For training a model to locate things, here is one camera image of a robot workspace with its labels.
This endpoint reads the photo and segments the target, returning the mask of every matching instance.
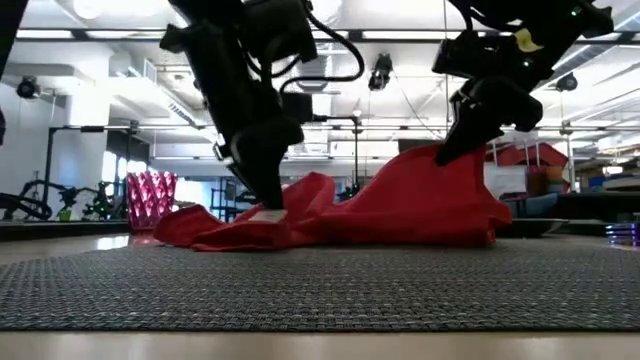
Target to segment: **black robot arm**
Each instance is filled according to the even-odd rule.
[[[214,151],[266,208],[282,209],[279,165],[290,145],[304,140],[301,119],[288,115],[283,103],[312,113],[311,95],[285,93],[296,81],[352,81],[364,73],[358,50],[320,23],[307,0],[169,0],[190,25],[170,25],[162,49],[184,52],[197,87],[221,135]],[[296,62],[317,58],[310,24],[347,47],[358,60],[353,76],[297,77],[280,91],[272,79]],[[293,56],[284,71],[273,74],[272,63]]]
[[[454,122],[436,162],[446,165],[503,135],[501,126],[531,131],[542,104],[529,93],[580,36],[613,31],[611,8],[593,0],[449,0],[466,23],[440,45],[433,71],[469,80],[449,99]],[[510,35],[480,37],[471,19]]]

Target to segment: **woven mat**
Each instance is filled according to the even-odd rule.
[[[633,331],[640,253],[133,247],[0,267],[0,330]]]

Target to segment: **camera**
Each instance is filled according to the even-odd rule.
[[[389,83],[391,74],[393,71],[393,62],[391,61],[391,55],[380,54],[376,65],[371,72],[371,78],[369,79],[369,90],[380,91],[383,90]]]
[[[34,100],[42,95],[42,88],[35,76],[25,76],[16,88],[16,94],[22,99]]]

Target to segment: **crumpled red cloth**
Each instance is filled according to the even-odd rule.
[[[160,220],[154,236],[199,251],[283,250],[318,244],[438,244],[485,246],[494,229],[511,222],[509,209],[484,185],[484,149],[445,167],[439,145],[404,152],[388,162],[358,195],[334,204],[335,184],[310,173],[283,191],[287,215],[277,223],[250,221],[263,207],[231,224],[202,206]]]

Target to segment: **cable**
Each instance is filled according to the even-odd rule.
[[[393,77],[395,77],[396,81],[398,82],[398,87],[400,88],[400,91],[402,92],[402,96],[404,96],[404,100],[407,102],[407,104],[411,108],[411,111],[413,112],[413,116],[415,116],[416,119],[418,119],[418,121],[420,122],[420,124],[422,124],[422,126],[424,126],[425,129],[427,129],[431,134],[433,134],[433,136],[435,136],[435,137],[437,137],[439,139],[442,139],[442,136],[440,134],[438,134],[435,131],[429,129],[429,125],[425,124],[424,121],[422,121],[422,119],[420,118],[420,116],[418,116],[418,112],[416,112],[416,109],[413,107],[413,105],[411,105],[411,101],[409,101],[409,97],[404,92],[404,89],[402,88],[402,85],[400,85],[400,79],[398,78],[398,74],[396,74],[395,70],[393,70],[392,72],[393,72]]]
[[[264,56],[260,59],[260,78],[264,85],[272,87],[271,80],[273,79],[273,59],[278,51],[278,48],[282,45],[284,39],[282,36],[278,36],[275,39],[269,41],[267,48],[264,51]]]
[[[342,44],[344,47],[347,48],[347,50],[349,50],[353,54],[353,56],[355,56],[356,60],[358,61],[358,72],[356,74],[350,75],[350,76],[298,76],[298,77],[294,77],[294,78],[291,78],[291,79],[285,81],[284,84],[282,84],[282,86],[280,87],[280,94],[284,93],[284,90],[287,88],[287,86],[289,86],[290,84],[293,84],[294,82],[298,82],[298,81],[350,82],[350,81],[358,80],[362,76],[362,74],[364,74],[364,58],[362,57],[362,54],[360,54],[360,51],[358,50],[358,48],[355,47],[355,45],[353,45],[347,39],[345,39],[342,35],[338,34],[334,30],[332,30],[331,28],[327,27],[325,24],[321,23],[320,20],[318,20],[315,16],[313,16],[313,14],[311,13],[311,8],[310,8],[309,5],[307,5],[305,7],[305,9],[306,9],[307,17],[309,18],[309,21],[316,28],[318,28],[319,30],[322,30],[324,33],[329,35],[332,39],[334,39],[338,43]]]
[[[258,64],[253,62],[253,58],[251,58],[249,53],[245,52],[244,56],[251,71],[253,71],[257,75],[260,75],[260,73],[262,72],[262,70],[260,69],[260,66],[258,66]],[[293,58],[293,60],[291,60],[291,62],[287,66],[285,66],[282,70],[278,71],[277,73],[272,74],[271,77],[275,79],[285,75],[286,73],[291,71],[299,62],[300,62],[300,56],[296,56],[295,58]]]

